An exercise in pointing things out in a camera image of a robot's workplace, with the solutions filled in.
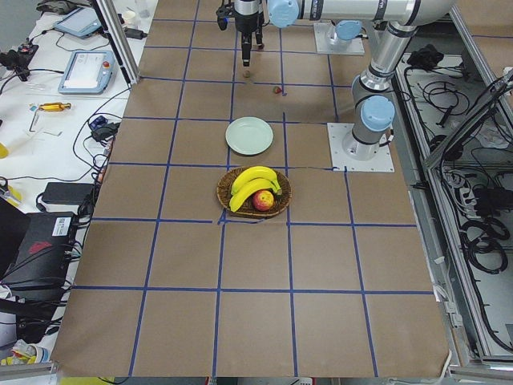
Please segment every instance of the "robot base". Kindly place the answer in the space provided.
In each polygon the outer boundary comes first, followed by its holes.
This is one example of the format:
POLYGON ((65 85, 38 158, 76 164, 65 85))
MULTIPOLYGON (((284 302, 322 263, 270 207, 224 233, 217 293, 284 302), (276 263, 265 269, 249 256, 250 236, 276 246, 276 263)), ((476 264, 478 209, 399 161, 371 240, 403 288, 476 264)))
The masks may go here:
POLYGON ((335 43, 332 43, 332 39, 329 37, 332 28, 333 25, 327 22, 316 22, 313 24, 317 53, 352 56, 363 56, 365 54, 361 38, 354 38, 348 42, 337 40, 335 43))
MULTIPOLYGON (((336 171, 394 172, 394 163, 388 146, 378 147, 375 157, 370 160, 357 160, 342 147, 345 135, 353 129, 354 124, 328 123, 329 150, 331 163, 336 171)), ((383 136, 380 143, 385 143, 383 136)))

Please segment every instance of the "blue and white device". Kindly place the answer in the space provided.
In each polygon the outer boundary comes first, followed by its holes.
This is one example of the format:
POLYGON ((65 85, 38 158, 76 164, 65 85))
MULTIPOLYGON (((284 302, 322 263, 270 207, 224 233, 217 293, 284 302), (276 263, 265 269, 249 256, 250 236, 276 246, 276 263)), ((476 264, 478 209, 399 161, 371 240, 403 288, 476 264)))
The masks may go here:
POLYGON ((76 51, 59 84, 61 94, 101 94, 114 73, 111 51, 76 51))
POLYGON ((63 20, 56 22, 54 28, 77 38, 87 38, 97 31, 102 24, 92 8, 78 8, 69 13, 63 20))

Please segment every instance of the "wicker basket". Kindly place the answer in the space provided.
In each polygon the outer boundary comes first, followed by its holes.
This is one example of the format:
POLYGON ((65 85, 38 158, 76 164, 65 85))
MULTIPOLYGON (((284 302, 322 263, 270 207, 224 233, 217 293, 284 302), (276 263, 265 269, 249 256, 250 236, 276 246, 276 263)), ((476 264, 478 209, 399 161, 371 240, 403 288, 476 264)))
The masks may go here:
POLYGON ((276 170, 274 171, 276 171, 282 194, 280 196, 274 196, 274 205, 271 209, 268 211, 256 210, 252 205, 250 197, 242 204, 236 213, 230 210, 229 203, 232 198, 232 183, 246 168, 248 167, 239 167, 228 171, 217 183, 217 199, 219 199, 219 202, 223 207, 225 207, 232 215, 247 218, 270 218, 275 217, 284 211, 292 198, 292 189, 290 188, 290 183, 287 177, 276 170))

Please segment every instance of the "blue circular cap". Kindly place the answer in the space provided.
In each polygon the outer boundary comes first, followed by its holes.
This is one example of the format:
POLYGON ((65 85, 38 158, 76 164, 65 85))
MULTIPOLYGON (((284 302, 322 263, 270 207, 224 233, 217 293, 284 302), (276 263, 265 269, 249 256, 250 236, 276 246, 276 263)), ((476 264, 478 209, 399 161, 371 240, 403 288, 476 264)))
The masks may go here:
POLYGON ((395 107, 385 96, 371 96, 362 106, 363 124, 374 132, 385 131, 394 120, 395 107))
POLYGON ((335 27, 340 40, 353 40, 362 31, 362 22, 359 20, 342 20, 335 27))
POLYGON ((269 0, 269 21, 278 28, 291 26, 299 16, 299 6, 296 0, 269 0))

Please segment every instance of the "yellow screwdriver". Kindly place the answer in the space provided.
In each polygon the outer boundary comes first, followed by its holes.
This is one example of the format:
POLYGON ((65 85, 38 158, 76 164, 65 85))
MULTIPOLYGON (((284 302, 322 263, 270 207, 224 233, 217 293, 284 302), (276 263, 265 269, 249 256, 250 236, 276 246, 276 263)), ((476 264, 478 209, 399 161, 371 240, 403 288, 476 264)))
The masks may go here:
POLYGON ((69 110, 71 108, 71 103, 44 103, 39 104, 38 110, 48 111, 48 112, 59 112, 64 110, 69 110))

